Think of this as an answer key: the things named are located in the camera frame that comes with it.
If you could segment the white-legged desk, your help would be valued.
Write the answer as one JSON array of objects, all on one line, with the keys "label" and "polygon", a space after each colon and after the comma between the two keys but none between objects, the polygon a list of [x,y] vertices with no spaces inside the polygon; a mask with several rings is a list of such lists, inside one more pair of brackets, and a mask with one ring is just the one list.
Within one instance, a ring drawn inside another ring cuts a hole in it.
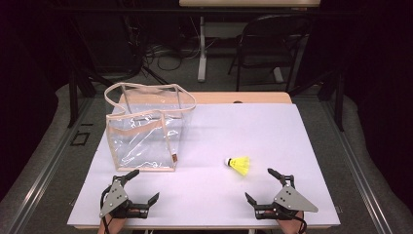
[{"label": "white-legged desk", "polygon": [[[282,9],[305,9],[317,8],[321,0],[179,0],[179,6],[192,10],[207,10],[216,8],[225,10],[234,8],[235,10],[266,10],[270,8]],[[198,81],[204,82],[207,78],[207,44],[206,39],[210,38],[235,38],[242,32],[245,22],[211,22],[204,17],[200,17],[199,41],[200,59]]]}]

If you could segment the black floor socket frame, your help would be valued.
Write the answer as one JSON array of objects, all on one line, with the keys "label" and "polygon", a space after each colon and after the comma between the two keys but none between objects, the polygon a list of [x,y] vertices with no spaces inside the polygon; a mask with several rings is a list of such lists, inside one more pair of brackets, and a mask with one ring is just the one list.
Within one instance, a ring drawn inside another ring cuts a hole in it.
[{"label": "black floor socket frame", "polygon": [[70,145],[71,146],[84,146],[90,137],[90,133],[88,132],[80,132],[78,131],[75,136],[72,138]]}]

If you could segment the white table mat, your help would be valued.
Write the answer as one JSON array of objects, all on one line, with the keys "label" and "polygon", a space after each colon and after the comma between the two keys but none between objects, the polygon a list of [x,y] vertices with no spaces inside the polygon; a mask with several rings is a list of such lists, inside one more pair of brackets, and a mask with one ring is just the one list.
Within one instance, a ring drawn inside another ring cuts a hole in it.
[{"label": "white table mat", "polygon": [[[242,176],[227,158],[249,158]],[[172,172],[142,172],[125,189],[144,203],[160,192],[147,218],[127,221],[129,229],[265,229],[244,195],[269,204],[281,190],[267,169],[295,178],[296,189],[318,209],[305,219],[312,228],[339,224],[332,199],[294,104],[200,104],[180,142]]]}]

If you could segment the clear bag with beige trim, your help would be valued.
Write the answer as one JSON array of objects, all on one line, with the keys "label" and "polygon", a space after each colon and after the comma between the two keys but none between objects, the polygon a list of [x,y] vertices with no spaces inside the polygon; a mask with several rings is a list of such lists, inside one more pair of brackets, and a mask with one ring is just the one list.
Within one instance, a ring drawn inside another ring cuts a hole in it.
[{"label": "clear bag with beige trim", "polygon": [[117,83],[104,91],[106,137],[118,171],[174,171],[196,99],[176,84]]}]

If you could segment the black metal stand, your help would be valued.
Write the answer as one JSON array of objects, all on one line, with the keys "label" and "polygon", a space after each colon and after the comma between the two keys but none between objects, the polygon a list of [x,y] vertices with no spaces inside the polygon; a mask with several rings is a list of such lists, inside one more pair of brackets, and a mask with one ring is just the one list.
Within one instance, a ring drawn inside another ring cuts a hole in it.
[{"label": "black metal stand", "polygon": [[295,97],[304,91],[308,90],[318,82],[323,82],[318,93],[319,100],[327,101],[331,99],[332,94],[335,94],[334,115],[333,120],[338,129],[343,132],[343,103],[344,103],[344,87],[345,77],[341,70],[330,70],[321,76],[312,79],[302,86],[298,86],[288,91],[291,97]]},{"label": "black metal stand", "polygon": [[70,103],[68,128],[71,128],[79,118],[78,92],[81,92],[86,98],[93,98],[96,95],[93,82],[100,83],[106,87],[113,85],[111,81],[103,78],[86,66],[76,65],[71,68],[68,83]]}]

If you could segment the person's left hand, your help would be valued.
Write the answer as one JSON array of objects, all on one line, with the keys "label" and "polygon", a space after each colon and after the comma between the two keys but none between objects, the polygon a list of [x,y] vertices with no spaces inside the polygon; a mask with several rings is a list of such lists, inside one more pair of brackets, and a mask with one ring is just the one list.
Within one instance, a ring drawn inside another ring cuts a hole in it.
[{"label": "person's left hand", "polygon": [[97,234],[107,234],[106,231],[109,231],[110,234],[119,234],[126,224],[126,221],[125,218],[112,218],[108,216],[105,221],[100,221]]}]

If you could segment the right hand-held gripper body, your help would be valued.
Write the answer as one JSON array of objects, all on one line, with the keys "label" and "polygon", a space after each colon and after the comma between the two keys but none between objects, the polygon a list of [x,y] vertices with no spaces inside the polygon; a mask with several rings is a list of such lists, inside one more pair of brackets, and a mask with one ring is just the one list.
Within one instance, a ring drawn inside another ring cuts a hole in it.
[{"label": "right hand-held gripper body", "polygon": [[299,212],[317,213],[319,209],[295,189],[293,175],[274,175],[281,183],[281,191],[273,202],[259,205],[254,202],[257,219],[294,219]]}]

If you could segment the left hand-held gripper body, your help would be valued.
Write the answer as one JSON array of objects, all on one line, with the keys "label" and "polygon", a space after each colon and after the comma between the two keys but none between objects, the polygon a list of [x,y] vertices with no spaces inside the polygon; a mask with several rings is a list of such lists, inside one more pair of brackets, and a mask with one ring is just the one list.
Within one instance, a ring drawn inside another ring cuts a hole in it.
[{"label": "left hand-held gripper body", "polygon": [[112,184],[103,191],[100,218],[107,215],[114,218],[146,218],[148,216],[147,204],[135,204],[129,199],[125,190],[126,183],[124,176],[115,176]]}]

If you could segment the yellow shuttlecock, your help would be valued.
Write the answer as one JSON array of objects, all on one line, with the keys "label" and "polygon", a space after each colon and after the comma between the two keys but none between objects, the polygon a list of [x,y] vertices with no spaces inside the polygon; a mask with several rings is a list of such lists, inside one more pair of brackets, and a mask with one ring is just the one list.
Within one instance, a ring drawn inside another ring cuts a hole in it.
[{"label": "yellow shuttlecock", "polygon": [[227,158],[225,165],[235,170],[241,176],[246,176],[249,171],[249,158],[247,156]]}]

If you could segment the person's right hand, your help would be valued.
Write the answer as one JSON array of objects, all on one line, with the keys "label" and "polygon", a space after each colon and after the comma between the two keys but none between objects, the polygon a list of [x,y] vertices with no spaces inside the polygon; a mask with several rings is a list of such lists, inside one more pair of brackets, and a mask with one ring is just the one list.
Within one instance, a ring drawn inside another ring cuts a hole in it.
[{"label": "person's right hand", "polygon": [[283,234],[302,234],[302,228],[304,227],[302,219],[304,217],[304,213],[300,211],[295,216],[296,219],[277,220]]}]

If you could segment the black folding chair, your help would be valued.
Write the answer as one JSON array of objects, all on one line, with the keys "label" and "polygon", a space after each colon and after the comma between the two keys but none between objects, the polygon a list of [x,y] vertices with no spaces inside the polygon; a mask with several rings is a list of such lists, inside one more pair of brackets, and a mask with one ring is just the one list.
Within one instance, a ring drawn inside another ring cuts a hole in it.
[{"label": "black folding chair", "polygon": [[288,91],[301,41],[312,21],[305,15],[266,15],[251,20],[237,36],[236,54],[228,73],[237,67],[236,90],[240,89],[242,69],[288,67]]}]

